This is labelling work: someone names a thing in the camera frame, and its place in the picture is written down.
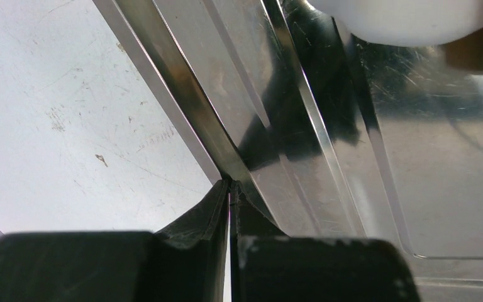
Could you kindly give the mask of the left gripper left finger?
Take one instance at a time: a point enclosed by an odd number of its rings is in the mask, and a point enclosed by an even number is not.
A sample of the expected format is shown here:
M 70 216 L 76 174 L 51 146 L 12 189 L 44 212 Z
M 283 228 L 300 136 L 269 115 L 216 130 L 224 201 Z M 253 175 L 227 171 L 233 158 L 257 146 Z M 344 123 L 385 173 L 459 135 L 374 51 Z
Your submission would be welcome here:
M 228 180 L 157 232 L 0 237 L 0 301 L 221 301 Z

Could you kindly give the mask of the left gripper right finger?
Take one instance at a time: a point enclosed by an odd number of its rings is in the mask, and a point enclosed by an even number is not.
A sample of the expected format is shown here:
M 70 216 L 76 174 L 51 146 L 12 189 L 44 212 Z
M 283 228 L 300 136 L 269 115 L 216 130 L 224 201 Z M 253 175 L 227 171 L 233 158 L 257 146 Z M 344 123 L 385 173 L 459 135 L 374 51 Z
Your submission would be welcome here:
M 290 237 L 230 187 L 233 301 L 419 301 L 412 273 L 385 240 Z

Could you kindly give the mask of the stainless steel tray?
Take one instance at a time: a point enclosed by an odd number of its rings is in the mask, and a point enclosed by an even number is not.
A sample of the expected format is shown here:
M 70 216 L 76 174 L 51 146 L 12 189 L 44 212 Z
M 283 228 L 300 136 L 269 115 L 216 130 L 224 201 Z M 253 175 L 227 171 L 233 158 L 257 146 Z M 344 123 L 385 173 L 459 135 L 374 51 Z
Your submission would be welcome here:
M 483 301 L 483 75 L 306 1 L 96 1 L 211 181 L 288 235 L 375 237 L 425 301 Z

